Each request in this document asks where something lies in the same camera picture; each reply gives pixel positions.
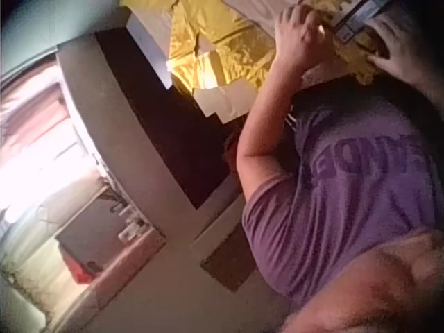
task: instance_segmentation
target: short sleeve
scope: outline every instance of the short sleeve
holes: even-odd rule
[[[296,180],[279,176],[264,183],[247,202],[242,224],[257,266],[268,284],[288,294],[293,265],[289,248],[293,233],[293,203]]]

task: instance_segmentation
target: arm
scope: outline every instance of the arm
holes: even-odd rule
[[[370,55],[368,59],[416,88],[434,104],[444,119],[444,77],[427,49],[418,43],[420,36],[402,28],[385,14],[374,18],[368,25],[384,40],[390,52],[389,59],[376,55]]]
[[[246,200],[267,180],[283,174],[273,153],[282,139],[291,97],[302,75],[332,52],[319,33],[318,15],[307,6],[287,8],[276,21],[276,57],[242,130],[237,171]]]

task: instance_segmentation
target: dark brown surface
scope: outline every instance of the dark brown surface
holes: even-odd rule
[[[125,28],[96,34],[129,104],[166,166],[195,207],[228,176],[223,143],[235,123],[205,118],[192,99],[165,89]]]
[[[256,269],[244,229],[239,223],[225,241],[200,263],[223,286],[235,292]]]

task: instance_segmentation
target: skin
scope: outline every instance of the skin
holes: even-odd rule
[[[237,168],[248,200],[283,172],[273,156],[301,76],[332,55],[332,38],[318,30],[307,6],[287,8],[276,21],[277,54],[239,139]],[[369,25],[386,42],[390,58],[369,60],[412,85],[444,114],[443,79],[408,32],[380,15]],[[444,236],[427,232],[396,239],[355,258],[297,314],[283,332],[419,332],[441,300]]]

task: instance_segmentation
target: red object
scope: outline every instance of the red object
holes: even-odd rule
[[[71,257],[71,255],[69,255],[60,244],[58,248],[74,281],[76,281],[77,284],[90,284],[94,279],[94,276],[90,272],[86,271],[75,259],[73,259],[73,257]]]

